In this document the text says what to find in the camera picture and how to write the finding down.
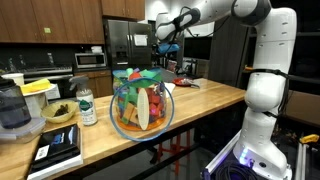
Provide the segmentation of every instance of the drawer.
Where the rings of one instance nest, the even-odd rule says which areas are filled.
[[[95,77],[104,77],[104,76],[110,76],[111,71],[96,71],[94,72]]]
[[[88,78],[94,78],[95,73],[94,72],[80,72],[80,73],[75,73],[75,76],[88,76]]]

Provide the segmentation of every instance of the bowl rim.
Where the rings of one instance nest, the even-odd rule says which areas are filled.
[[[61,102],[77,103],[77,102],[72,101],[72,100],[61,100],[61,101],[56,101],[56,102],[51,103],[51,104],[49,104],[48,106],[46,106],[45,108],[43,108],[43,109],[42,109],[42,111],[41,111],[41,113],[40,113],[41,117],[55,119],[55,118],[60,118],[60,117],[64,117],[64,116],[70,115],[70,113],[74,113],[74,112],[76,111],[77,106],[75,105],[75,106],[74,106],[74,108],[73,108],[73,109],[71,109],[71,111],[69,111],[68,113],[63,114],[63,115],[61,115],[61,116],[57,116],[57,117],[47,117],[47,116],[44,116],[44,115],[43,115],[43,111],[44,111],[45,109],[49,108],[52,104],[61,103]]]

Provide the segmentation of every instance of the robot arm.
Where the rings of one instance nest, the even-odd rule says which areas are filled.
[[[170,42],[175,34],[191,26],[217,21],[230,15],[232,2],[233,0],[203,0],[173,20],[170,20],[168,13],[161,13],[156,19],[156,36],[161,42]]]
[[[156,21],[158,39],[173,41],[178,33],[190,26],[228,15],[244,26],[256,28],[255,71],[250,75],[245,95],[248,108],[233,154],[241,164],[257,162],[253,170],[267,179],[291,179],[286,157],[270,138],[288,88],[284,74],[290,68],[296,37],[295,11],[273,9],[269,0],[202,0],[194,7],[174,20],[170,20],[168,14],[159,14]]]

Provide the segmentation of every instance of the butcher block countertop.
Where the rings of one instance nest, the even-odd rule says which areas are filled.
[[[175,106],[174,118],[168,129],[169,131],[244,99],[244,90],[206,79],[199,79],[198,81],[200,81],[200,89],[175,87],[172,95]],[[82,133],[82,155],[84,159],[83,165],[67,169],[50,178],[74,171],[137,143],[122,138],[113,127],[109,114],[111,99],[112,96],[95,99],[98,123],[93,126],[83,126],[79,111],[65,123],[52,124],[48,122],[46,124],[44,131],[77,123]],[[171,111],[171,107],[170,99],[168,99],[167,111]],[[163,123],[160,127],[150,131],[127,133],[139,138],[150,137],[158,133],[165,125],[166,123]],[[26,144],[0,145],[0,179],[26,179],[38,140],[39,136]]]

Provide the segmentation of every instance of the yellow object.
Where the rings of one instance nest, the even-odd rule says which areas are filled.
[[[22,94],[32,93],[48,89],[51,86],[48,79],[40,79],[38,81],[20,86]]]
[[[54,117],[54,114],[60,108],[60,106],[61,105],[65,106],[66,104],[68,104],[68,113],[61,116]],[[74,115],[77,107],[78,107],[78,104],[71,100],[57,101],[45,107],[41,111],[41,116],[46,118],[47,121],[51,123],[63,123],[68,121]]]
[[[319,135],[316,135],[316,134],[310,134],[309,136],[300,138],[300,142],[302,144],[306,144],[309,142],[318,142],[318,140],[319,140]]]

